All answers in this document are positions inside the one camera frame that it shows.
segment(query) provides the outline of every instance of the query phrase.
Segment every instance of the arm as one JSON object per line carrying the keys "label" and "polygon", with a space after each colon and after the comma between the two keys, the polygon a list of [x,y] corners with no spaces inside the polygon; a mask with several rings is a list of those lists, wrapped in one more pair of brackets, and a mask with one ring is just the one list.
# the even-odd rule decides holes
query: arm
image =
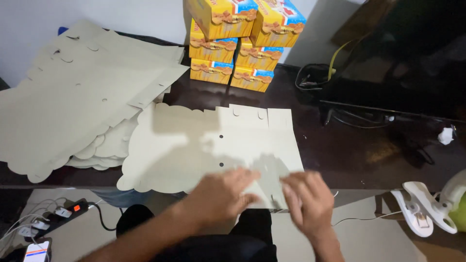
{"label": "arm", "polygon": [[241,194],[259,177],[260,173],[242,168],[206,175],[186,198],[80,261],[149,261],[204,226],[234,218],[259,200],[254,194]]}
{"label": "arm", "polygon": [[318,172],[297,172],[281,179],[291,219],[308,238],[317,261],[343,262],[332,228],[334,198]]}

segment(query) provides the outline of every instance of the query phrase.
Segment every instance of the person's left hand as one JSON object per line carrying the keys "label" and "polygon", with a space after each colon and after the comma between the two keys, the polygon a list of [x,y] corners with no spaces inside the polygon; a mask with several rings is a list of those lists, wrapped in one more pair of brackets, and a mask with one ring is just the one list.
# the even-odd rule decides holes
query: person's left hand
{"label": "person's left hand", "polygon": [[174,207],[202,226],[235,218],[246,207],[259,201],[255,194],[241,194],[260,172],[244,168],[208,174],[194,190]]}

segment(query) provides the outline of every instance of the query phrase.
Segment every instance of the black monitor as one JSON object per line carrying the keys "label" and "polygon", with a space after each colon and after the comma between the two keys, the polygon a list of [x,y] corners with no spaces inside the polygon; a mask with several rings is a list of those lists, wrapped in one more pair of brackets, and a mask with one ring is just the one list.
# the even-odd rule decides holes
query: black monitor
{"label": "black monitor", "polygon": [[466,122],[466,0],[398,0],[355,41],[321,102]]}

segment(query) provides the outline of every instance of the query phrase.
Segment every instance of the dark wooden table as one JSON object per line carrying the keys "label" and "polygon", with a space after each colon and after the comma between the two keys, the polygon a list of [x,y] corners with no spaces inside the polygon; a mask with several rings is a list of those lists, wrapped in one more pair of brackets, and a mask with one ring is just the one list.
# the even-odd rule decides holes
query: dark wooden table
{"label": "dark wooden table", "polygon": [[[189,65],[189,58],[183,64]],[[333,189],[394,189],[406,181],[424,182],[431,191],[440,191],[457,172],[466,168],[465,143],[459,139],[445,146],[437,135],[445,123],[429,119],[399,117],[392,125],[358,129],[332,120],[323,127],[319,110],[306,102],[306,95],[294,86],[298,69],[278,65],[267,92],[260,93],[223,84],[189,78],[189,70],[165,94],[164,102],[190,109],[228,107],[230,103],[261,108],[290,108],[302,163],[322,173]],[[422,161],[423,147],[435,164]],[[11,172],[0,162],[1,188],[105,188],[115,187],[121,168],[97,171],[64,166],[44,182],[30,183],[25,175]]]}

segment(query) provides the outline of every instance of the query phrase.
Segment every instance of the yellow printed box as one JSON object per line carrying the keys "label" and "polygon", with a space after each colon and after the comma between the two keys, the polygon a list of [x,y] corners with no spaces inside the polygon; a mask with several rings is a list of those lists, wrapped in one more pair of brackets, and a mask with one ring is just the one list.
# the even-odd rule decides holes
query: yellow printed box
{"label": "yellow printed box", "polygon": [[259,6],[249,38],[257,47],[293,47],[306,18],[289,0],[254,0]]}
{"label": "yellow printed box", "polygon": [[230,85],[265,92],[273,77],[272,71],[236,66]]}
{"label": "yellow printed box", "polygon": [[191,79],[228,84],[232,72],[233,61],[222,63],[196,58],[191,59]]}
{"label": "yellow printed box", "polygon": [[206,39],[249,36],[257,15],[254,0],[186,0],[186,8]]}
{"label": "yellow printed box", "polygon": [[202,60],[229,63],[233,59],[238,38],[224,38],[206,41],[197,23],[192,19],[189,37],[189,57]]}
{"label": "yellow printed box", "polygon": [[249,37],[240,39],[235,65],[273,71],[283,54],[283,47],[254,47]]}

